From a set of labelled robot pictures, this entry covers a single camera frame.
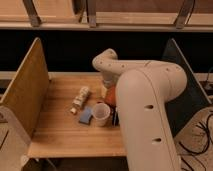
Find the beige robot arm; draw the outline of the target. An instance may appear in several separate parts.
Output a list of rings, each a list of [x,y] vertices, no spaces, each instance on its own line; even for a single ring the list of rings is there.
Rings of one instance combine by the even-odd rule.
[[[185,90],[184,69],[171,62],[120,60],[107,49],[92,60],[115,97],[129,171],[181,171],[165,104]]]

